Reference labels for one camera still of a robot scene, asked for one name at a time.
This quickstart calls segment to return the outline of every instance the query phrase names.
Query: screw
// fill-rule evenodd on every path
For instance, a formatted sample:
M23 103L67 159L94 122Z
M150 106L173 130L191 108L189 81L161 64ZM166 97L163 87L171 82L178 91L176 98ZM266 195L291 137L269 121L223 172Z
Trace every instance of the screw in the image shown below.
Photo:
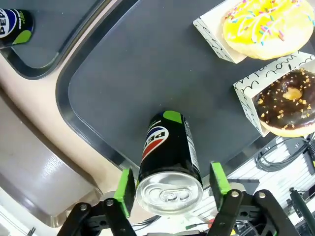
M86 205L86 204L82 204L81 206L80 206L80 209L81 210L86 210L88 208L88 206Z
M258 195L259 195L260 198L265 198L266 197L266 194L261 193L261 192Z
M110 199L106 201L106 205L111 206L112 204L114 204L113 200Z
M231 193L231 195L232 195L232 197L236 198L236 197L238 197L240 194L239 194L238 192L236 192L236 191L233 191L233 192Z

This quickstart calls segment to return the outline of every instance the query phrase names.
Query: pull tab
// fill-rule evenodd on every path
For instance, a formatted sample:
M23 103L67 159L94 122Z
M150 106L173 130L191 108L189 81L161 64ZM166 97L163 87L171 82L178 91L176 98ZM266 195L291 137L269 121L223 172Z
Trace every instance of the pull tab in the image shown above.
M164 202L185 202L190 199L189 189L167 189L160 193L160 199Z

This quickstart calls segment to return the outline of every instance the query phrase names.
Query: can lid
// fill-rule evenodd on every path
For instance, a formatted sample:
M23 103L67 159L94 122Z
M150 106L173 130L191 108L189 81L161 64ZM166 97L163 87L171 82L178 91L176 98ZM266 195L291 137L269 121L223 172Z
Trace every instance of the can lid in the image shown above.
M146 210L157 215L179 215L193 210L201 201L200 182L185 173L161 172L143 179L136 199Z

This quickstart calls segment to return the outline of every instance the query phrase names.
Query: pepsi logo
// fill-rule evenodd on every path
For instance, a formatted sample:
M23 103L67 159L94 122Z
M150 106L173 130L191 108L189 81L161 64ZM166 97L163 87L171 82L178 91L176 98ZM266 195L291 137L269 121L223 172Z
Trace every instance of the pepsi logo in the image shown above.
M154 149L164 143L168 135L168 130L162 126L150 129L144 144L142 159L146 158Z
M16 25L16 15L10 9L0 8L0 38L10 34Z

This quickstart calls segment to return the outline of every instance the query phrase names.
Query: yellow frosted donut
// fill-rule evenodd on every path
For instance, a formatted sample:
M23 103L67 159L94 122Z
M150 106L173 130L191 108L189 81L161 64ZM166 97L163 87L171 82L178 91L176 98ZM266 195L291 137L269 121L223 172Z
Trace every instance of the yellow frosted donut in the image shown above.
M266 60L298 51L314 25L305 0L243 0L228 12L223 35L237 52Z

